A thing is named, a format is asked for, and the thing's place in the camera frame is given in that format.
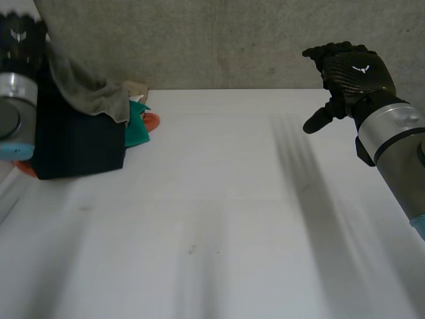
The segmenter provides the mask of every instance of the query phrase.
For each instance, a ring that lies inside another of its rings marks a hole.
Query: robotic hand
[[[425,240],[425,118],[396,97],[391,75],[376,52],[349,42],[307,49],[332,97],[305,124],[311,134],[350,116],[358,136],[357,155],[376,166]]]
[[[0,160],[33,156],[38,86],[47,29],[28,15],[0,14]]]

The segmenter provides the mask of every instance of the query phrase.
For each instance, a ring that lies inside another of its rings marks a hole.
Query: white surface
[[[32,180],[0,318],[424,318],[424,243],[322,90],[153,91],[123,170]]]

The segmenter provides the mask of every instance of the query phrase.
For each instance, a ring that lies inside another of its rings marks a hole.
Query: concrete wall
[[[301,57],[363,43],[399,95],[425,101],[421,0],[36,0],[52,40],[90,68],[152,88],[318,88]]]

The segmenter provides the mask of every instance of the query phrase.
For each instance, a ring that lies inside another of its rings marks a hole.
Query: cloth
[[[104,113],[115,123],[128,123],[129,92],[126,86],[90,74],[52,43],[46,44],[46,55],[54,83],[75,110],[92,116]]]
[[[126,142],[127,148],[136,146],[149,141],[149,134],[147,133],[143,119],[140,116],[146,110],[150,110],[145,104],[130,101],[130,122],[126,128]]]
[[[143,123],[145,124],[146,130],[152,132],[156,129],[161,122],[159,116],[154,113],[143,113]]]
[[[124,86],[128,89],[129,96],[143,95],[143,98],[139,99],[136,102],[146,104],[147,93],[149,92],[149,89],[146,84],[137,83],[133,81],[125,81]]]
[[[123,167],[124,123],[115,123],[106,114],[88,116],[77,112],[53,82],[47,61],[37,74],[37,84],[31,167],[39,179],[89,175]]]

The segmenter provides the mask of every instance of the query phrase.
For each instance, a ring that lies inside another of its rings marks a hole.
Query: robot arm
[[[329,43],[303,52],[332,98],[305,124],[308,134],[334,117],[354,119],[357,155],[376,166],[410,224],[425,240],[425,117],[396,97],[384,62],[363,45]]]

